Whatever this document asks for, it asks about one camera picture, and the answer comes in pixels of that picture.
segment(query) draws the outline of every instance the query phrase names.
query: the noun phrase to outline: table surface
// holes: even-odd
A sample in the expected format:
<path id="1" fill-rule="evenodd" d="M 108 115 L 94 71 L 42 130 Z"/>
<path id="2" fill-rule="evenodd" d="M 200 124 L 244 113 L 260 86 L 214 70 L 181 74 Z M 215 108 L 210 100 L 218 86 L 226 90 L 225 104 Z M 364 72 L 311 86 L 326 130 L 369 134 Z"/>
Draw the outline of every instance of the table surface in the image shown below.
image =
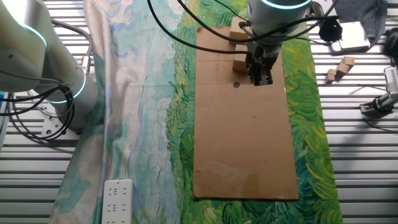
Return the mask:
<path id="1" fill-rule="evenodd" d="M 88 31 L 82 0 L 44 2 L 52 17 Z M 388 2 L 398 4 L 398 0 Z M 398 8 L 387 12 L 386 30 L 393 27 L 398 27 Z M 88 41 L 61 27 L 55 30 L 80 63 Z M 310 38 L 320 40 L 317 32 L 312 30 Z M 398 134 L 370 128 L 359 110 L 359 104 L 385 92 L 377 89 L 386 85 L 383 70 L 389 58 L 380 53 L 385 39 L 383 36 L 369 52 L 354 55 L 355 67 L 331 85 L 325 84 L 325 74 L 343 56 L 332 57 L 327 47 L 311 45 L 344 223 L 398 223 Z M 29 106 L 31 103 L 17 104 Z M 21 118 L 31 130 L 41 133 L 44 116 L 39 110 Z M 376 124 L 398 131 L 398 112 Z M 47 223 L 75 144 L 38 145 L 9 123 L 0 153 L 0 223 Z"/>

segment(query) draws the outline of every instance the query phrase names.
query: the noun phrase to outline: cable connector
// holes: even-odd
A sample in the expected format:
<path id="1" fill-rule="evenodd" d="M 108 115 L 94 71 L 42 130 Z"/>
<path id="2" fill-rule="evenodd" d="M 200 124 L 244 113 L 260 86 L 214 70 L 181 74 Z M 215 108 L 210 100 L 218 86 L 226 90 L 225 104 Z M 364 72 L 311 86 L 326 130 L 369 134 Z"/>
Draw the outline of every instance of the cable connector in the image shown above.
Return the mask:
<path id="1" fill-rule="evenodd" d="M 83 59 L 81 60 L 81 67 L 86 75 L 90 73 L 90 66 L 91 66 L 91 57 L 83 56 Z"/>

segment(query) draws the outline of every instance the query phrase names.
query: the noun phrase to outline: cardboard sheet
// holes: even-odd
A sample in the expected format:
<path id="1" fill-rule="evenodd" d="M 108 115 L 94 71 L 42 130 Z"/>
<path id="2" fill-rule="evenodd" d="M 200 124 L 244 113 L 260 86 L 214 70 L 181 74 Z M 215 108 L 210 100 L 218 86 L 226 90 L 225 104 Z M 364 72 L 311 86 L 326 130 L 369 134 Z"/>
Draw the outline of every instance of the cardboard sheet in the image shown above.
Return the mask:
<path id="1" fill-rule="evenodd" d="M 215 29 L 229 34 L 229 27 Z M 197 45 L 235 49 L 205 29 L 198 30 Z M 197 50 L 193 195 L 297 200 L 281 55 L 267 86 L 232 71 L 233 59 Z"/>

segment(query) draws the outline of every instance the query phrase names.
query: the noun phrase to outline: electrical outlet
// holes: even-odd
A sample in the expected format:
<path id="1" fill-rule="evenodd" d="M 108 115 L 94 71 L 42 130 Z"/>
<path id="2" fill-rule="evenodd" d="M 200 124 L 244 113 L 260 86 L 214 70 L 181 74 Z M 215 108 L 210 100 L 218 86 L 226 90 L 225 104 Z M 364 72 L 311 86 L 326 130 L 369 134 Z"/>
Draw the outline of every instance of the electrical outlet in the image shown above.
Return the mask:
<path id="1" fill-rule="evenodd" d="M 132 180 L 107 180 L 104 185 L 102 224 L 131 224 Z"/>

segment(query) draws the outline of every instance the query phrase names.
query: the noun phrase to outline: glowing blue ring light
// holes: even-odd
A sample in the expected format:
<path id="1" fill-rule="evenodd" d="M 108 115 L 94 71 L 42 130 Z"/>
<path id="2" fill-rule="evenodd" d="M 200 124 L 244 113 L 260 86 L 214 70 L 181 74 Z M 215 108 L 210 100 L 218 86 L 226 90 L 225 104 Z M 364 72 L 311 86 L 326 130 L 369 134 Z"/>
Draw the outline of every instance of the glowing blue ring light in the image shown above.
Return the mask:
<path id="1" fill-rule="evenodd" d="M 298 8 L 303 7 L 306 4 L 311 2 L 311 0 L 307 0 L 306 2 L 303 2 L 303 3 L 295 5 L 295 6 L 283 6 L 283 5 L 278 5 L 278 4 L 272 3 L 272 2 L 267 1 L 267 0 L 261 0 L 261 1 L 266 3 L 270 7 L 274 7 L 276 9 L 287 9 L 287 10 L 289 10 L 289 9 L 298 9 Z"/>
<path id="2" fill-rule="evenodd" d="M 19 23 L 19 25 L 21 25 L 21 27 L 23 27 L 23 28 L 25 28 L 25 29 L 29 29 L 30 31 L 32 31 L 33 33 L 35 33 L 36 35 L 38 35 L 38 36 L 43 40 L 44 45 L 45 45 L 45 47 L 47 48 L 47 42 L 45 41 L 45 39 L 44 39 L 44 37 L 42 36 L 42 34 L 40 34 L 39 32 L 37 32 L 37 30 L 31 28 L 31 27 L 28 26 L 28 25 L 21 24 L 21 23 Z"/>
<path id="3" fill-rule="evenodd" d="M 86 85 L 86 74 L 84 73 L 84 71 L 83 71 L 83 76 L 85 77 L 85 79 L 84 79 L 84 81 L 83 81 L 83 85 L 81 86 L 81 88 L 80 88 L 80 90 L 75 94 L 75 96 L 73 96 L 73 98 L 76 98 L 82 91 L 83 91 L 83 89 L 84 89 L 84 87 L 85 87 L 85 85 Z M 54 101 L 50 101 L 50 100 L 47 100 L 49 103 L 66 103 L 67 101 L 66 100 L 64 100 L 64 101 L 57 101 L 57 102 L 54 102 Z"/>

